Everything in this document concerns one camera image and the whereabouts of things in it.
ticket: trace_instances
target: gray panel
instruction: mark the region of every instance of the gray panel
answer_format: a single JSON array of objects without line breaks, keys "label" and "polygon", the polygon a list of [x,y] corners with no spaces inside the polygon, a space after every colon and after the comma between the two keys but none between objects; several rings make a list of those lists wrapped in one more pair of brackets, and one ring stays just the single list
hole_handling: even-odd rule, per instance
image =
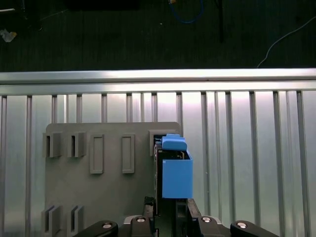
[{"label": "gray panel", "polygon": [[261,226],[279,235],[277,152],[273,93],[255,92]]},{"label": "gray panel", "polygon": [[132,122],[142,121],[141,94],[132,93]]},{"label": "gray panel", "polygon": [[42,133],[51,123],[51,103],[49,95],[32,97],[31,236],[40,236],[40,214],[45,207],[45,159],[42,155]]},{"label": "gray panel", "polygon": [[303,116],[305,132],[305,154],[307,168],[307,188],[309,190],[309,213],[311,236],[316,236],[316,91],[303,92]]},{"label": "gray panel", "polygon": [[177,121],[177,95],[176,93],[157,93],[158,122]]},{"label": "gray panel", "polygon": [[107,122],[126,122],[126,94],[107,95]]},{"label": "gray panel", "polygon": [[135,172],[135,134],[124,134],[122,137],[122,173]]},{"label": "gray panel", "polygon": [[143,119],[144,122],[152,122],[152,94],[151,93],[143,93]]},{"label": "gray panel", "polygon": [[67,121],[67,95],[57,95],[57,122]]},{"label": "gray panel", "polygon": [[77,95],[67,95],[67,122],[77,122]]},{"label": "gray panel", "polygon": [[26,96],[7,97],[4,233],[25,229]]},{"label": "gray panel", "polygon": [[279,92],[285,236],[304,236],[302,177],[296,91]]},{"label": "gray panel", "polygon": [[194,199],[199,206],[200,212],[205,214],[207,207],[205,206],[206,200],[204,200],[204,185],[202,185],[205,174],[201,172],[204,171],[201,93],[182,93],[182,103],[183,135],[188,143],[190,154],[194,157]]},{"label": "gray panel", "polygon": [[[61,231],[55,237],[65,237],[67,218],[76,205],[84,207],[86,227],[107,219],[120,225],[125,217],[141,214],[144,197],[154,195],[154,164],[146,145],[148,131],[164,129],[180,133],[180,126],[174,122],[50,124],[46,134],[62,131],[62,144],[66,143],[69,134],[82,131],[86,132],[90,145],[93,136],[103,136],[106,151],[100,174],[90,174],[91,152],[81,158],[66,158],[65,153],[60,158],[46,158],[45,208],[57,205],[62,208]],[[122,137],[131,134],[135,134],[135,172],[122,174]]]},{"label": "gray panel", "polygon": [[101,94],[82,95],[82,122],[101,122]]},{"label": "gray panel", "polygon": [[254,222],[254,183],[249,92],[232,92],[236,218]]}]

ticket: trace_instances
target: screw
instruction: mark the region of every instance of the screw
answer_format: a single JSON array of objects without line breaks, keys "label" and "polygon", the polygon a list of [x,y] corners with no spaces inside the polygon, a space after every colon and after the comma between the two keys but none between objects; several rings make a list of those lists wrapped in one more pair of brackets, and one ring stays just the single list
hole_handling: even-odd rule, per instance
[{"label": "screw", "polygon": [[207,222],[207,223],[208,223],[208,222],[210,222],[210,221],[211,221],[211,219],[210,219],[210,218],[208,218],[208,217],[203,217],[203,218],[202,218],[202,221],[204,221],[204,222]]},{"label": "screw", "polygon": [[137,222],[144,222],[144,221],[145,221],[145,218],[143,217],[137,219]]},{"label": "screw", "polygon": [[108,228],[111,228],[111,226],[112,226],[111,223],[105,223],[105,224],[103,225],[103,228],[104,228],[104,229],[108,229]]},{"label": "screw", "polygon": [[242,229],[245,229],[247,227],[247,225],[243,222],[238,222],[237,225]]}]

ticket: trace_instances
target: metal wall panel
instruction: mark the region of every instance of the metal wall panel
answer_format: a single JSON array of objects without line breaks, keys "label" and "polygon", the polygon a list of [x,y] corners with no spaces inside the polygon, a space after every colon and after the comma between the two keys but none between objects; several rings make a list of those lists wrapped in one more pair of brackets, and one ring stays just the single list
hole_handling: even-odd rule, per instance
[{"label": "metal wall panel", "polygon": [[307,178],[306,188],[307,195],[305,196],[306,210],[310,214],[310,236],[316,236],[316,91],[302,92],[304,117],[304,134],[305,134],[305,163],[304,170]]},{"label": "metal wall panel", "polygon": [[127,122],[126,94],[107,95],[107,122]]},{"label": "metal wall panel", "polygon": [[26,115],[27,97],[8,96],[5,149],[5,236],[24,236]]},{"label": "metal wall panel", "polygon": [[52,119],[52,97],[32,97],[31,123],[31,236],[40,237],[41,211],[45,207],[45,159],[42,155],[43,131]]},{"label": "metal wall panel", "polygon": [[50,122],[176,121],[194,158],[203,214],[227,226],[246,219],[283,237],[315,236],[316,73],[302,72],[300,81],[281,74],[0,85],[0,234],[38,236],[41,140]]},{"label": "metal wall panel", "polygon": [[204,179],[208,170],[204,170],[202,103],[200,92],[185,92],[182,94],[183,135],[188,143],[188,149],[193,160],[193,192],[199,208],[205,212],[206,200]]},{"label": "metal wall panel", "polygon": [[255,92],[253,98],[256,221],[263,228],[279,233],[274,98],[271,91]]},{"label": "metal wall panel", "polygon": [[175,92],[157,93],[158,122],[176,122],[177,95]]},{"label": "metal wall panel", "polygon": [[101,122],[101,94],[82,95],[82,122]]},{"label": "metal wall panel", "polygon": [[233,173],[236,219],[255,221],[249,92],[232,92]]}]

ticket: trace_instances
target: gray clip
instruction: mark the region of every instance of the gray clip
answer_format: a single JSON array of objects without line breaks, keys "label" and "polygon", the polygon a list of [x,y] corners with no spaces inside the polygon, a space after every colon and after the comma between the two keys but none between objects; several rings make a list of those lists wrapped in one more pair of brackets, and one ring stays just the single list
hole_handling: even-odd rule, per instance
[{"label": "gray clip", "polygon": [[75,236],[83,229],[83,206],[74,206],[67,215],[67,237]]},{"label": "gray clip", "polygon": [[43,237],[54,237],[60,230],[61,207],[51,206],[41,213],[41,230]]}]

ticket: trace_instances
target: rectangular bracket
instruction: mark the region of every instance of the rectangular bracket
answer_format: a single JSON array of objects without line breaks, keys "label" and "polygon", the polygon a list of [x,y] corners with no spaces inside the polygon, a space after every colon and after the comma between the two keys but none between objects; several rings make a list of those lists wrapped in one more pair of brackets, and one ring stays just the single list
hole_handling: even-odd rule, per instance
[{"label": "rectangular bracket", "polygon": [[41,213],[41,230],[43,237],[54,237],[60,230],[61,207],[51,206]]},{"label": "rectangular bracket", "polygon": [[135,172],[135,134],[124,134],[122,137],[122,173]]},{"label": "rectangular bracket", "polygon": [[85,133],[76,132],[67,137],[67,157],[79,158],[85,155]]},{"label": "rectangular bracket", "polygon": [[166,135],[168,133],[177,133],[175,129],[159,129],[159,130],[149,130],[149,151],[150,156],[152,157],[154,155],[154,136],[155,135]]},{"label": "rectangular bracket", "polygon": [[43,156],[54,158],[61,156],[61,133],[43,134]]},{"label": "rectangular bracket", "polygon": [[104,135],[92,134],[90,137],[90,174],[103,173]]},{"label": "rectangular bracket", "polygon": [[73,237],[84,229],[83,206],[74,206],[67,216],[67,236]]}]

